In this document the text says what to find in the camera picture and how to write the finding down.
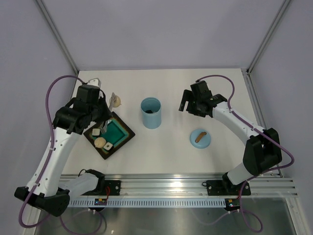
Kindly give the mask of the blue cylindrical lunch box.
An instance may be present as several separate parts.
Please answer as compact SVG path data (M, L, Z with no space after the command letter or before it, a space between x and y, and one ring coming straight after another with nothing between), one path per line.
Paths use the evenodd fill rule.
M161 102L148 97L140 104L143 125L148 129L157 129L161 125Z

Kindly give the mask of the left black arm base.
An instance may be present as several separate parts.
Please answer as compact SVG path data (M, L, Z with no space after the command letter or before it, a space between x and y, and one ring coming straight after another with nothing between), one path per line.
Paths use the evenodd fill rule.
M82 174L82 171L85 173L92 174L96 176L98 179L97 185L95 189L87 191L83 194L83 196L119 196L120 195L120 188L121 188L121 181L120 180L108 180L105 178L105 174L93 170L93 169L82 169L78 176Z

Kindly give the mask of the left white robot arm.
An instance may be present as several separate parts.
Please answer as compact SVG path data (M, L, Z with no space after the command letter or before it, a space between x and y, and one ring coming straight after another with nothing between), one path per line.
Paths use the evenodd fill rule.
M87 192L100 195L105 191L105 175L92 169L66 184L59 183L69 154L83 131L91 122L105 122L112 116L100 91L97 85L83 84L76 97L57 111L51 143L28 184L16 189L16 198L58 217L70 200Z

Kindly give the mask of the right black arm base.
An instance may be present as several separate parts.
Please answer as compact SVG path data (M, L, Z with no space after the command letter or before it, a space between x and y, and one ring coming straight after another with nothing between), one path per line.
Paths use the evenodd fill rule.
M208 196L250 196L251 190L249 184L246 184L243 188L243 182L238 185L234 185L229 180L226 173L218 180L206 180L202 182L202 186L206 188Z

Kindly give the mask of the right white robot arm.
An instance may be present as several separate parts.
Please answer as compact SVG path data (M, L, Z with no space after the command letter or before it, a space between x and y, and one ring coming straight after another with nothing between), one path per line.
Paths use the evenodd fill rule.
M222 177L223 191L233 194L242 182L258 176L281 163L279 136L273 128L253 124L230 107L221 94L213 95L205 81L192 84L184 90L179 110L199 117L209 116L231 130L245 145L243 161Z

